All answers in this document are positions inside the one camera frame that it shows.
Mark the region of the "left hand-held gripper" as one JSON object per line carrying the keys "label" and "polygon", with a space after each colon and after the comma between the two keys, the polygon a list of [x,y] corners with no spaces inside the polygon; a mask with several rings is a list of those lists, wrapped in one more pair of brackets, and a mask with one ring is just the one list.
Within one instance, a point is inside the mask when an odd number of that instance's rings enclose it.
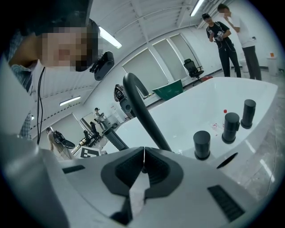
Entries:
{"label": "left hand-held gripper", "polygon": [[78,158],[85,159],[85,158],[98,157],[106,154],[107,154],[106,151],[102,151],[98,148],[81,147],[78,154]]}

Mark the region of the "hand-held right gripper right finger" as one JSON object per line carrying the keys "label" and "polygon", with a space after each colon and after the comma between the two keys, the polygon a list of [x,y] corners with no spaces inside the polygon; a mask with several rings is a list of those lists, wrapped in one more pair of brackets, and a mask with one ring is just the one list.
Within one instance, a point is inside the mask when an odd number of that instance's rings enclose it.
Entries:
{"label": "hand-held right gripper right finger", "polygon": [[220,170],[196,159],[145,148],[150,187],[135,228],[242,226],[256,200]]}

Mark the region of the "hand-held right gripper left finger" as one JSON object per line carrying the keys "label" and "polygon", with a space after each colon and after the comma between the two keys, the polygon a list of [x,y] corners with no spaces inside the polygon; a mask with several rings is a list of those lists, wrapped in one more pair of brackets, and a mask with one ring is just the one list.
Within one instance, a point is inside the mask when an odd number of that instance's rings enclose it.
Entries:
{"label": "hand-held right gripper left finger", "polygon": [[143,167],[144,148],[61,163],[72,192],[66,213],[72,228],[143,228],[133,215],[130,189]]}

